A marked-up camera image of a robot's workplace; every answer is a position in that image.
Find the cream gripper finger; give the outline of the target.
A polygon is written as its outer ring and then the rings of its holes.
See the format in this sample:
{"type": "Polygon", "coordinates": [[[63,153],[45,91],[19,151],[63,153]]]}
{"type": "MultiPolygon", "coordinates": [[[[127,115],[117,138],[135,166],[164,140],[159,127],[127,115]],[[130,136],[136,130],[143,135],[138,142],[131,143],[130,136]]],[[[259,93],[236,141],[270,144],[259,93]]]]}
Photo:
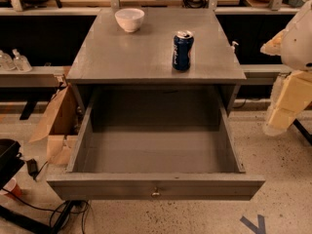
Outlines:
{"type": "Polygon", "coordinates": [[[311,72],[297,70],[288,76],[279,75],[273,84],[264,133],[272,137],[283,134],[311,102],[311,72]]]}

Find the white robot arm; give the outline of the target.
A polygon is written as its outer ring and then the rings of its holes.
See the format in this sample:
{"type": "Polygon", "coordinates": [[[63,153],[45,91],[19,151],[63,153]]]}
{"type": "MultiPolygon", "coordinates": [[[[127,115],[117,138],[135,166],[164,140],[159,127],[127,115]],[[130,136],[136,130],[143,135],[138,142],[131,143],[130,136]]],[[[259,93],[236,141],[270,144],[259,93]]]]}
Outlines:
{"type": "Polygon", "coordinates": [[[284,133],[312,102],[312,1],[305,2],[260,51],[280,56],[282,64],[292,69],[288,75],[280,74],[272,87],[263,131],[273,137],[284,133]]]}

